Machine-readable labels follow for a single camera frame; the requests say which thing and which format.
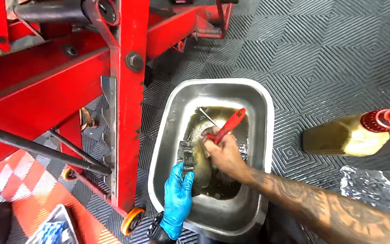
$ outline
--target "tattooed arm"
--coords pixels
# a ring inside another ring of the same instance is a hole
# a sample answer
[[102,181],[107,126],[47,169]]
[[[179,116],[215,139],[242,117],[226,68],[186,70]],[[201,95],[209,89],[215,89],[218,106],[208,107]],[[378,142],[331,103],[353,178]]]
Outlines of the tattooed arm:
[[220,170],[281,204],[330,244],[390,243],[390,214],[304,182],[250,168],[231,135],[218,146],[210,140],[204,140],[204,145]]

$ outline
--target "dark oil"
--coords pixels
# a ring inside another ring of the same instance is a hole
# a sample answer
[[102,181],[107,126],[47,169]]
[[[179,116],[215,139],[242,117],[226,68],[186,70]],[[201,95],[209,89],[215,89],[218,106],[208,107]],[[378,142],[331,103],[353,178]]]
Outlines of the dark oil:
[[[238,110],[236,108],[219,106],[202,107],[202,109],[220,126]],[[185,141],[196,141],[201,138],[201,132],[210,126],[212,126],[212,124],[209,122],[209,119],[199,110],[196,110],[191,116],[186,128],[184,136]],[[248,133],[249,122],[247,115],[245,115],[243,120],[231,131],[231,134],[236,137],[237,146],[239,147],[240,154],[245,162],[247,160],[248,152]],[[192,188],[192,196],[202,194],[208,197],[214,197],[218,200],[227,200],[234,198],[240,191],[240,188],[240,182],[233,180],[225,173],[213,167],[209,185],[204,188]]]

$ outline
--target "hand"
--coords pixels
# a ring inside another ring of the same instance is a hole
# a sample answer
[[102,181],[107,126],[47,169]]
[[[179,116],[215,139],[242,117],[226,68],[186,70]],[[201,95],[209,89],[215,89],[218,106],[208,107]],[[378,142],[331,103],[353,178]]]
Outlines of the hand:
[[183,222],[188,217],[192,206],[192,184],[195,174],[189,172],[182,177],[183,163],[171,169],[171,174],[165,182],[165,211],[160,226],[172,240],[177,240],[183,228]]
[[[201,136],[216,134],[220,131],[218,126],[207,128],[201,133]],[[211,161],[219,170],[229,175],[231,178],[242,182],[249,172],[249,166],[240,155],[237,147],[236,138],[233,135],[226,134],[222,140],[215,145],[214,142],[206,137],[203,138],[204,146],[210,154]]]

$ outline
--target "forearm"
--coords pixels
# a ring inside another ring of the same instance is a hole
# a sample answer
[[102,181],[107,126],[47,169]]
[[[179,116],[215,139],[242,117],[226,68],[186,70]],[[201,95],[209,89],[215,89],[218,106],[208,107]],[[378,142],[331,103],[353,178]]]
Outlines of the forearm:
[[390,214],[369,205],[252,168],[241,182],[280,203],[330,244],[390,243]]

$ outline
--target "pipe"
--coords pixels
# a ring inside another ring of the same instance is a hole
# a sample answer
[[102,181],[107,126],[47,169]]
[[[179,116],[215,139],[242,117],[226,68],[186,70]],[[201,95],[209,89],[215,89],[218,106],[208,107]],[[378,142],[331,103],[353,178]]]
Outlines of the pipe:
[[14,13],[18,18],[31,23],[91,24],[91,21],[84,15],[81,0],[59,0],[15,5]]
[[91,157],[90,155],[88,155],[85,151],[83,151],[82,149],[80,149],[79,147],[77,147],[75,144],[71,143],[69,140],[67,140],[65,137],[63,137],[62,135],[60,135],[59,133],[57,133],[55,130],[53,129],[50,129],[49,132],[51,133],[52,136],[54,136],[55,138],[57,138],[58,140],[60,140],[62,143],[64,143],[64,145],[66,145],[68,148],[70,148],[71,150],[73,150],[73,152],[77,153],[79,156],[81,156],[82,158],[84,158],[85,160],[87,160],[87,162],[91,163],[91,164],[94,164],[94,165],[100,165],[102,166],[103,164],[101,164],[99,161],[97,161],[95,158]]
[[79,168],[90,170],[102,175],[111,174],[111,169],[108,167],[90,164],[79,158],[58,152],[52,148],[48,148],[46,146],[35,143],[34,141],[27,140],[3,130],[0,130],[0,142],[13,147],[24,149],[29,152],[34,152],[48,158],[60,160],[66,164],[72,164],[74,166],[78,166]]

